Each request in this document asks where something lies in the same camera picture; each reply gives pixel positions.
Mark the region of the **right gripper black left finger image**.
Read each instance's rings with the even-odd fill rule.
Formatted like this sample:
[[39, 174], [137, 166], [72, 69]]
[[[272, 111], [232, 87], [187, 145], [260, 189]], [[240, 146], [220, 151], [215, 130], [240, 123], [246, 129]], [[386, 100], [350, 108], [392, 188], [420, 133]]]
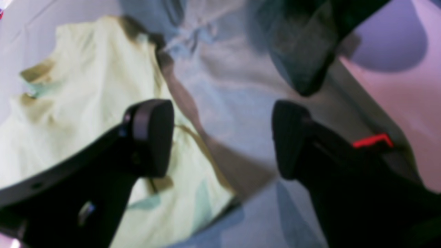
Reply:
[[137, 180], [166, 176], [173, 130], [171, 100], [130, 106], [82, 151], [1, 190], [1, 237], [19, 248], [108, 248]]

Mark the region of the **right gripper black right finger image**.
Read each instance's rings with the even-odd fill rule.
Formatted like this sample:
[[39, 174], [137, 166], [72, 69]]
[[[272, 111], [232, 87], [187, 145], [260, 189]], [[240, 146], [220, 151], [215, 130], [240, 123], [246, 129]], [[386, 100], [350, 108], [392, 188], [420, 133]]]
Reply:
[[385, 140], [353, 146], [287, 100], [271, 128], [278, 170], [310, 193], [329, 247], [440, 247], [440, 194], [393, 171]]

